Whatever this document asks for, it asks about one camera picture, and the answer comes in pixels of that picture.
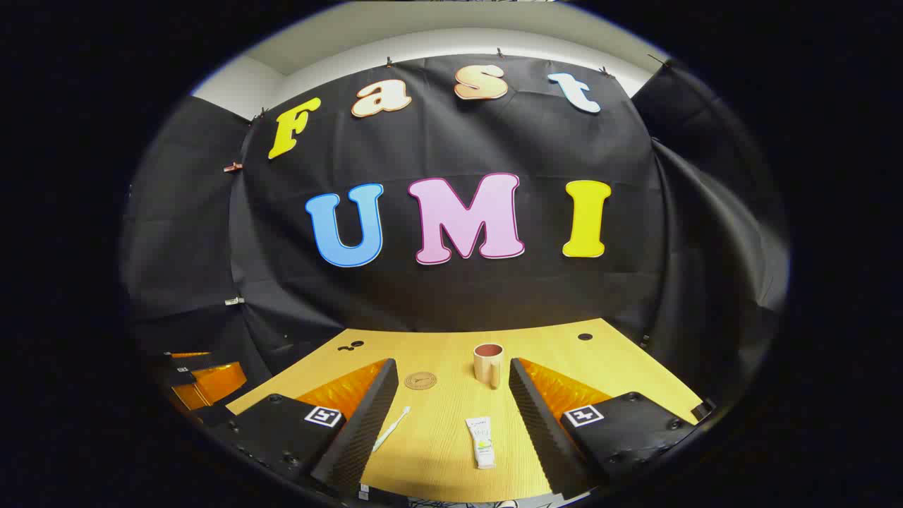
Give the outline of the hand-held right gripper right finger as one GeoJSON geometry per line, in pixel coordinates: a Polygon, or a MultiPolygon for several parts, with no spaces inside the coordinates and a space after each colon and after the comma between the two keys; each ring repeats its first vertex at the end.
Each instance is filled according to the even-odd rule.
{"type": "Polygon", "coordinates": [[[510,361],[509,388],[555,494],[638,481],[696,430],[636,390],[609,396],[535,361],[510,361]]]}

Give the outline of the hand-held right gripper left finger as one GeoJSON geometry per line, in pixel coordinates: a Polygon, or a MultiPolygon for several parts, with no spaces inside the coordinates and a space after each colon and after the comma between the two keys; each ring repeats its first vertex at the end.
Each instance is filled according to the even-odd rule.
{"type": "Polygon", "coordinates": [[[290,398],[271,393],[239,414],[212,413],[212,436],[295,489],[351,498],[398,388],[394,359],[290,398]]]}

